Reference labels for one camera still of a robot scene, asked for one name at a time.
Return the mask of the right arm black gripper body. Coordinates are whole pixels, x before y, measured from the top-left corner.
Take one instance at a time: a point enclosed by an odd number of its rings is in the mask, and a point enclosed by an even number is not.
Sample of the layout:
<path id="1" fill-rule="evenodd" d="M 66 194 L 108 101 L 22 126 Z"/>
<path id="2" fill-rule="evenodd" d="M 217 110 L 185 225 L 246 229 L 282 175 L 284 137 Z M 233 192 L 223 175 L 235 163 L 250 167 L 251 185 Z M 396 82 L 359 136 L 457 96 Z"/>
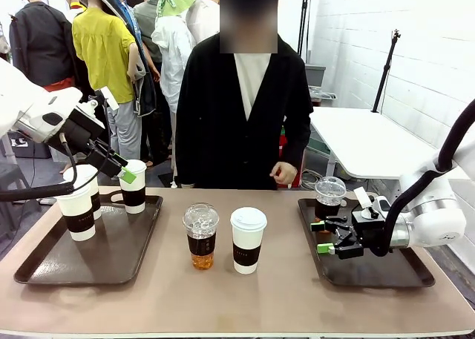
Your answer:
<path id="1" fill-rule="evenodd" d="M 383 246 L 385 219 L 373 208 L 352 212 L 352 227 L 358 243 L 372 252 L 388 252 Z"/>

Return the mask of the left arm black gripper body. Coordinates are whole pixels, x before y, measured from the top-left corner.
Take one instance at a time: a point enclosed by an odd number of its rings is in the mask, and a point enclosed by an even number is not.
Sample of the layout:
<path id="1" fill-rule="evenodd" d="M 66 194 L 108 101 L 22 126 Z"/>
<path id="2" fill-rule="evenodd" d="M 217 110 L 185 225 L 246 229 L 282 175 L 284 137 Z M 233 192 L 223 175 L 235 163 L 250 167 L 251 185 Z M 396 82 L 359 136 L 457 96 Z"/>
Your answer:
<path id="1" fill-rule="evenodd" d="M 47 140 L 47 145 L 59 152 L 65 153 L 59 135 L 65 135 L 68 147 L 73 155 L 77 153 L 89 154 L 89 145 L 105 130 L 105 126 L 93 115 L 89 115 L 80 108 L 74 108 L 70 116 L 62 123 L 58 131 Z"/>

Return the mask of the person left hand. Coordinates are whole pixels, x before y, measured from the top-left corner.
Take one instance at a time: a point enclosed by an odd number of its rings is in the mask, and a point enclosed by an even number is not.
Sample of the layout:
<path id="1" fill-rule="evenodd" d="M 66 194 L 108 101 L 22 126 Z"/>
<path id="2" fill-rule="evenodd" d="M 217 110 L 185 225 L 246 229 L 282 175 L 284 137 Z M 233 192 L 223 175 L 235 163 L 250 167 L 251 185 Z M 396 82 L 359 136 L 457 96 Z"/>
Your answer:
<path id="1" fill-rule="evenodd" d="M 279 185 L 291 185 L 297 175 L 297 168 L 288 162 L 277 162 L 270 172 L 270 177 Z"/>

